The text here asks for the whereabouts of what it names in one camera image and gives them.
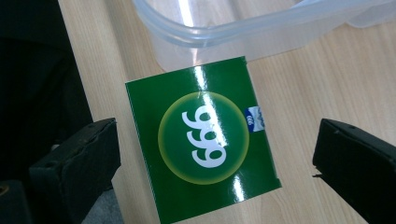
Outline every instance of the wood grain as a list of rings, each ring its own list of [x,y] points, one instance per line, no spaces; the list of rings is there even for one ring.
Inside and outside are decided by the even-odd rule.
[[[158,223],[124,83],[163,72],[128,0],[60,0],[94,120],[117,120],[113,184],[125,223]],[[318,178],[322,118],[396,145],[396,22],[341,26],[309,45],[248,63],[283,188],[183,223],[365,223]]]

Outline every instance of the clear plastic container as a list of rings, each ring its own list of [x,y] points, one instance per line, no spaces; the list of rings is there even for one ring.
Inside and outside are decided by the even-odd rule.
[[[396,18],[396,0],[133,0],[165,71],[297,49],[349,23]]]

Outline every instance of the green box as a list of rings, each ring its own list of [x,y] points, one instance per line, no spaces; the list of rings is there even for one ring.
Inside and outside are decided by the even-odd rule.
[[[126,83],[161,223],[280,188],[244,57]]]

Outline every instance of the light green circle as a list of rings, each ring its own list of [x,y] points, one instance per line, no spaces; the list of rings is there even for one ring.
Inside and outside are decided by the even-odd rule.
[[[225,150],[227,155],[237,156],[226,158],[226,160],[229,160],[224,162],[226,163],[226,166],[210,170],[208,170],[208,168],[201,168],[194,162],[189,163],[190,158],[188,158],[188,156],[184,156],[185,158],[177,157],[177,151],[175,151],[175,148],[186,150],[182,151],[183,154],[189,155],[190,152],[186,148],[194,148],[193,145],[185,143],[183,145],[183,143],[180,143],[180,145],[175,147],[169,147],[169,143],[166,143],[170,138],[173,139],[174,142],[176,142],[175,140],[177,139],[180,139],[180,142],[186,142],[184,139],[187,138],[186,130],[190,127],[183,122],[181,114],[177,114],[177,111],[183,111],[182,108],[189,108],[189,105],[205,105],[203,104],[204,98],[214,104],[214,107],[217,109],[216,114],[217,117],[219,117],[219,120],[228,121],[226,124],[222,124],[222,126],[220,125],[221,128],[228,127],[227,130],[221,130],[222,133],[225,134],[225,137],[228,138],[227,143],[231,142],[232,144],[235,143],[236,146],[239,146],[226,146],[227,148]],[[195,111],[194,108],[190,109],[190,113],[194,114],[192,112]],[[240,109],[228,98],[210,91],[193,92],[176,100],[163,115],[158,133],[160,153],[167,167],[179,178],[198,185],[218,183],[232,175],[241,166],[248,153],[248,139],[248,126]]]

